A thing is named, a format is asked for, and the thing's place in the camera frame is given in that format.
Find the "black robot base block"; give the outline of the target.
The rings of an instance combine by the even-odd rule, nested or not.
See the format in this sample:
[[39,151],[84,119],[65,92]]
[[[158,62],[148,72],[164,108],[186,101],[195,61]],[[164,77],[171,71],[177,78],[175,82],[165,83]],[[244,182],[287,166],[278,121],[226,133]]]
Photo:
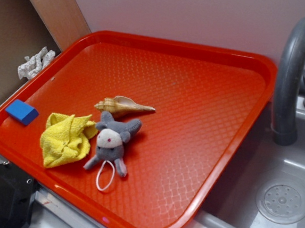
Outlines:
[[36,181],[11,162],[0,164],[0,228],[28,228]]

